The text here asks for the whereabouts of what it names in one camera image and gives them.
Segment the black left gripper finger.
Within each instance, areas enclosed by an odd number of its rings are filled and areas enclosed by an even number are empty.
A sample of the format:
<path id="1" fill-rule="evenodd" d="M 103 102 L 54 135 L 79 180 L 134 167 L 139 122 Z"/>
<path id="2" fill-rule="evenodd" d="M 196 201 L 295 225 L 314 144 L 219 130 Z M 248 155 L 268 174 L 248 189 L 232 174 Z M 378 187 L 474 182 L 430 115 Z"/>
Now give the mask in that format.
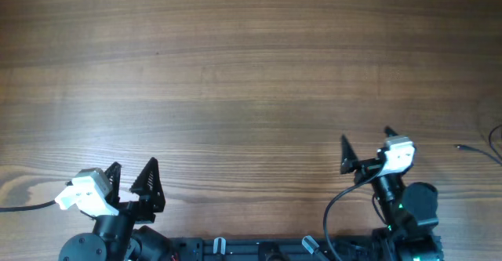
<path id="1" fill-rule="evenodd" d="M 105 171 L 104 174 L 111 184 L 111 191 L 106 196 L 106 201 L 111 206 L 117 206 L 119 197 L 120 175 L 122 166 L 118 162 L 112 163 Z"/>
<path id="2" fill-rule="evenodd" d="M 140 201 L 146 202 L 152 212 L 163 212 L 166 199 L 162 189 L 158 160 L 150 158 L 129 191 L 139 196 Z"/>

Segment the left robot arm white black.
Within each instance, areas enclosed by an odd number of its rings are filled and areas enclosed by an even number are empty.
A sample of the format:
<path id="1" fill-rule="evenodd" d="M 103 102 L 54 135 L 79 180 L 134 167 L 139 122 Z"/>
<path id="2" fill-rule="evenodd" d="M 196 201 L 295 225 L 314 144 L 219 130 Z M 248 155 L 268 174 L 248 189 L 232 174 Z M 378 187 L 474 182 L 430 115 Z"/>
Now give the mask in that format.
<path id="1" fill-rule="evenodd" d="M 83 169 L 56 197 L 61 209 L 76 205 L 95 224 L 89 233 L 70 238 L 58 259 L 76 260 L 178 260 L 167 237 L 147 225 L 165 208 L 158 160 L 151 158 L 129 191 L 136 201 L 120 201 L 122 166 L 115 162 L 106 170 Z"/>

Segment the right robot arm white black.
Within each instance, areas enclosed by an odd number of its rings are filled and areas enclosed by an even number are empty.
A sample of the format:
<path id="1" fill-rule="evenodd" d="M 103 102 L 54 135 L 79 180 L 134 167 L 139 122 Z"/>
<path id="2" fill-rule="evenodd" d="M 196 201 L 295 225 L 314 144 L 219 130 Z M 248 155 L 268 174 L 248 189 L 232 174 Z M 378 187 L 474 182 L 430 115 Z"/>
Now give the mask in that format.
<path id="1" fill-rule="evenodd" d="M 353 173 L 356 185 L 372 186 L 385 226 L 369 236 L 336 237 L 337 254 L 343 260 L 441 261 L 441 238 L 433 233 L 438 225 L 438 191 L 429 183 L 403 183 L 402 177 L 413 167 L 415 145 L 390 127 L 384 132 L 384 146 L 375 158 L 366 160 L 358 159 L 346 136 L 340 138 L 340 172 Z"/>

